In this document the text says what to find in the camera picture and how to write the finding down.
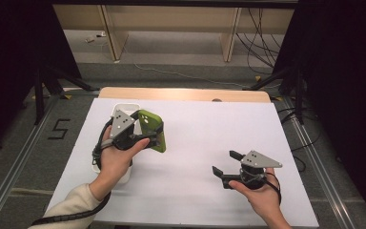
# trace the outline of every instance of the human hand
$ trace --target human hand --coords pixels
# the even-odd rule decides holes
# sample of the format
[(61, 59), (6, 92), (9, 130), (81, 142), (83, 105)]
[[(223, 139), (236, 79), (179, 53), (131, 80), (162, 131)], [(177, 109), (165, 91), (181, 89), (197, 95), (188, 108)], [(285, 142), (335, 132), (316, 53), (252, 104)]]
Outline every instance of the human hand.
[[(103, 134), (103, 139), (110, 138), (112, 126), (109, 126)], [(91, 192), (96, 199), (101, 200), (112, 190), (122, 176), (127, 173), (132, 158), (150, 143), (148, 138), (136, 142), (126, 151), (119, 150), (114, 146), (105, 148), (101, 155), (101, 170), (98, 177), (90, 184)]]
[[(267, 180), (277, 187), (278, 181), (269, 174), (274, 175), (275, 170), (266, 168), (266, 175)], [(229, 184), (248, 199), (254, 211), (266, 221), (270, 228), (291, 228), (281, 213), (278, 194), (272, 187), (263, 185), (259, 189), (251, 190), (235, 180), (231, 180)]]

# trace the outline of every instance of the sleeve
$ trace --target sleeve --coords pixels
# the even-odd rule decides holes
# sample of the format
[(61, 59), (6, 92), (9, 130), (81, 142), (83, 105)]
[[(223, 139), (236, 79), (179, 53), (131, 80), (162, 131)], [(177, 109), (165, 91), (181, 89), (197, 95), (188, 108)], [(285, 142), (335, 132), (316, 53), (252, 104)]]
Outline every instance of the sleeve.
[[(91, 189), (89, 188), (89, 184), (82, 184), (71, 190), (64, 201), (59, 202), (49, 211), (47, 211), (44, 215), (44, 218), (90, 211), (97, 207), (99, 204), (100, 201), (98, 201), (93, 196)], [(95, 215), (83, 219), (35, 225), (30, 227), (29, 229), (87, 228), (93, 222), (94, 217)]]

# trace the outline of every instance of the white table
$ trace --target white table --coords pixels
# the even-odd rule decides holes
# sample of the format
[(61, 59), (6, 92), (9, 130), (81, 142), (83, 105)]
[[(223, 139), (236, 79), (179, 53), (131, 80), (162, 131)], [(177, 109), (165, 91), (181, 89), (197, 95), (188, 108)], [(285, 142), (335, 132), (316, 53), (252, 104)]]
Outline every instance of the white table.
[(95, 220), (149, 226), (265, 226), (249, 202), (235, 190), (223, 189), (212, 166), (238, 174), (235, 150), (257, 150), (283, 164), (275, 169), (281, 184), (281, 209), (292, 226), (318, 227), (315, 213), (295, 167), (272, 103), (133, 100), (97, 98), (75, 143), (49, 208), (81, 183), (96, 177), (92, 149), (117, 103), (137, 103), (162, 117), (167, 151), (151, 149), (133, 160), (128, 183), (112, 191)]

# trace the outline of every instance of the black strap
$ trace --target black strap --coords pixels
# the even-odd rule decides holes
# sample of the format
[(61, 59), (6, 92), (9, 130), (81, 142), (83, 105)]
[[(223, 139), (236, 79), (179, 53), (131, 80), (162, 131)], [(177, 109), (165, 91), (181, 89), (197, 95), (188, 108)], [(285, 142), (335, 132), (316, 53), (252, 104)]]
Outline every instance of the black strap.
[(77, 220), (77, 219), (83, 219), (83, 218), (91, 217), (91, 216), (95, 215), (96, 213), (100, 212), (100, 210), (102, 210), (106, 206), (106, 204), (109, 202), (111, 193), (112, 192), (109, 192), (105, 196), (103, 201), (97, 207), (95, 207), (93, 210), (82, 212), (82, 213), (70, 214), (70, 215), (41, 218), (41, 219), (38, 219), (38, 220), (34, 221), (31, 224), (31, 226), (54, 223), (54, 222), (61, 222), (61, 221), (71, 221), (71, 220)]
[(266, 173), (267, 175), (271, 175), (277, 180), (278, 187), (275, 187), (269, 180), (263, 179), (263, 181), (268, 184), (270, 187), (272, 187), (278, 194), (278, 203), (281, 204), (281, 188), (280, 188), (280, 182), (278, 181), (277, 177), (272, 173)]
[(102, 163), (101, 163), (101, 156), (102, 156), (102, 140), (103, 140), (103, 135), (106, 132), (106, 129), (112, 125), (112, 118), (106, 122), (105, 126), (103, 127), (102, 133), (100, 133), (99, 139), (96, 143), (96, 146), (93, 149), (93, 152), (91, 153), (91, 155), (93, 156), (93, 162), (92, 164), (97, 164), (97, 167), (99, 167), (99, 169), (102, 168)]

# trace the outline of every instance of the cable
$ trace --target cable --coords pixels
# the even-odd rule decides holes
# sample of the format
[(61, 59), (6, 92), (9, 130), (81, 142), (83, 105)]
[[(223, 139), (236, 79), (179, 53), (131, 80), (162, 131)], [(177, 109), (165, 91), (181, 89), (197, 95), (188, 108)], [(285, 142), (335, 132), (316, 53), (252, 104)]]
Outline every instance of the cable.
[(42, 225), (42, 224), (49, 224), (54, 222), (60, 222), (60, 221), (71, 221), (71, 220), (77, 220), (77, 219), (83, 219), (87, 217), (91, 217), (95, 215), (96, 213), (100, 212), (106, 204), (109, 202), (110, 196), (112, 195), (112, 192), (109, 192), (103, 201), (93, 210), (82, 212), (82, 213), (76, 213), (76, 214), (69, 214), (69, 215), (62, 215), (62, 216), (53, 216), (53, 217), (47, 217), (47, 218), (41, 218), (36, 221), (34, 221), (31, 226), (34, 225)]
[(281, 125), (284, 124), (286, 121), (291, 120), (291, 115), (295, 114), (295, 112), (290, 112), (281, 119)]
[(274, 42), (275, 42), (275, 44), (281, 49), (281, 46), (278, 44), (278, 42), (275, 40), (275, 37), (272, 35), (272, 34), (270, 34), (270, 36), (272, 37), (272, 39), (274, 40)]
[[(96, 35), (96, 37), (97, 38), (106, 38), (106, 35), (103, 35), (103, 31), (102, 31), (102, 34), (101, 35), (99, 35), (99, 34), (97, 34)], [(112, 59), (111, 58), (109, 58), (108, 56), (106, 56), (104, 53), (103, 53), (103, 47), (105, 47), (105, 46), (107, 46), (108, 45), (108, 42), (107, 41), (105, 41), (105, 42), (103, 42), (103, 43), (101, 43), (101, 44), (98, 44), (98, 45), (93, 45), (92, 43), (93, 42), (95, 42), (95, 40), (93, 39), (91, 42), (86, 42), (85, 41), (85, 43), (86, 44), (88, 44), (89, 46), (93, 46), (93, 47), (100, 47), (100, 53), (105, 57), (105, 58), (107, 58), (107, 59), (109, 59), (109, 60), (111, 60), (112, 61)]]
[(247, 56), (247, 58), (246, 58), (246, 61), (247, 61), (247, 63), (248, 63), (248, 67), (249, 67), (249, 69), (250, 69), (250, 70), (252, 70), (254, 73), (271, 74), (271, 73), (263, 73), (263, 72), (259, 72), (259, 71), (255, 70), (254, 68), (252, 68), (252, 67), (251, 67), (251, 64), (249, 63), (249, 52), (250, 52), (250, 51), (251, 51), (251, 50), (248, 50), (248, 56)]
[(99, 139), (97, 140), (97, 143), (94, 146), (93, 152), (91, 153), (91, 155), (93, 157), (93, 160), (92, 160), (91, 164), (92, 165), (97, 165), (97, 167), (99, 169), (102, 168), (101, 156), (102, 156), (103, 150), (101, 148), (101, 145), (102, 145), (103, 136), (104, 136), (107, 128), (110, 125), (112, 125), (112, 121), (113, 121), (113, 117), (111, 117), (110, 120), (105, 123), (105, 126), (103, 127), (102, 132), (100, 133)]
[[(295, 110), (295, 108), (287, 108), (287, 109), (283, 109), (283, 110), (280, 110), (278, 111), (277, 113), (282, 113), (282, 112), (286, 112), (286, 111), (293, 111)], [(301, 111), (311, 111), (312, 109), (311, 108), (302, 108)]]
[(239, 40), (240, 40), (240, 42), (245, 46), (245, 48), (248, 50), (248, 57), (249, 57), (249, 52), (251, 52), (252, 53), (252, 55), (254, 56), (254, 57), (256, 57), (257, 59), (259, 59), (260, 61), (262, 61), (263, 63), (265, 63), (267, 66), (269, 66), (269, 67), (271, 67), (271, 68), (273, 68), (274, 66), (271, 64), (271, 63), (269, 63), (267, 60), (265, 60), (265, 59), (263, 59), (259, 54), (257, 54), (255, 51), (253, 51), (252, 50), (252, 42), (251, 42), (251, 47), (249, 47), (243, 40), (242, 40), (242, 38), (240, 38), (240, 36), (239, 36), (239, 34), (237, 33), (236, 34), (236, 36), (237, 36), (237, 38), (239, 38)]
[(275, 187), (269, 180), (267, 179), (263, 179), (263, 182), (265, 182), (266, 184), (268, 184), (270, 187), (272, 187), (278, 194), (278, 203), (281, 204), (281, 187), (280, 187), (280, 181), (278, 181), (278, 178), (272, 174), (272, 173), (266, 173), (266, 175), (270, 175), (273, 176), (275, 178), (275, 180), (277, 181), (277, 186)]
[[(246, 38), (249, 42), (253, 43), (253, 41), (251, 41), (251, 40), (249, 39), (249, 37), (248, 37), (248, 35), (246, 35), (246, 33), (243, 33), (243, 35), (245, 36), (245, 38)], [(261, 47), (261, 46), (259, 46), (259, 45), (256, 45), (255, 43), (253, 43), (253, 46), (258, 47), (258, 48), (260, 48), (261, 50), (268, 50), (266, 47)], [(269, 51), (270, 51), (270, 52), (273, 52), (273, 53), (278, 54), (278, 52), (277, 52), (277, 51), (270, 50), (270, 49), (269, 49)]]
[(305, 172), (305, 170), (307, 169), (307, 165), (305, 164), (305, 162), (301, 160), (298, 156), (293, 155), (293, 158), (302, 163), (302, 169), (298, 169), (298, 172), (299, 173)]
[[(269, 50), (269, 54), (272, 57), (272, 59), (274, 60), (274, 62), (275, 62), (275, 58), (273, 57), (272, 53), (270, 52), (269, 47), (266, 44), (266, 41), (263, 38), (262, 27), (261, 27), (261, 21), (262, 21), (261, 19), (263, 17), (263, 9), (259, 9), (259, 23), (258, 23), (258, 26), (257, 26), (256, 22), (254, 21), (254, 17), (252, 15), (252, 12), (251, 12), (251, 9), (250, 8), (248, 8), (248, 12), (249, 12), (249, 15), (252, 18), (252, 21), (254, 22), (254, 27), (256, 28), (256, 34), (259, 34), (259, 36), (261, 38), (263, 47), (266, 47), (267, 48), (266, 50)], [(269, 55), (267, 53), (266, 53), (266, 57), (267, 57), (268, 61), (270, 62), (270, 58), (269, 58)]]
[(302, 145), (302, 146), (300, 146), (300, 147), (297, 147), (297, 148), (295, 148), (295, 149), (292, 149), (291, 150), (291, 152), (294, 152), (294, 151), (297, 151), (297, 150), (300, 150), (300, 149), (303, 149), (303, 148), (305, 148), (305, 147), (308, 147), (308, 146), (310, 146), (310, 145), (313, 145), (313, 144), (315, 144), (319, 139), (320, 139), (320, 136), (322, 135), (322, 130), (320, 130), (319, 131), (319, 133), (317, 134), (317, 137), (316, 137), (316, 139), (315, 140), (313, 140), (312, 142), (310, 142), (310, 143), (308, 143), (308, 144), (306, 144), (306, 145)]
[[(126, 53), (129, 53), (125, 46), (124, 46), (124, 51), (125, 51)], [(241, 85), (241, 84), (237, 84), (237, 83), (219, 82), (219, 81), (214, 81), (214, 80), (211, 80), (211, 79), (206, 79), (206, 78), (201, 78), (201, 77), (196, 77), (196, 76), (186, 75), (186, 74), (183, 74), (183, 73), (176, 73), (176, 72), (161, 71), (161, 70), (154, 69), (154, 68), (144, 68), (144, 67), (140, 67), (140, 66), (138, 66), (138, 65), (134, 62), (134, 60), (132, 60), (132, 63), (134, 64), (134, 66), (135, 66), (137, 69), (144, 70), (144, 71), (153, 71), (153, 72), (166, 73), (166, 74), (176, 74), (176, 75), (183, 76), (183, 77), (186, 77), (186, 78), (190, 78), (190, 79), (197, 79), (197, 80), (204, 80), (204, 81), (207, 81), (207, 82), (210, 82), (210, 83), (214, 83), (214, 84), (220, 84), (220, 85), (234, 85), (234, 86), (238, 86), (238, 87), (241, 87), (241, 88), (249, 88), (249, 86), (245, 86), (245, 85)]]

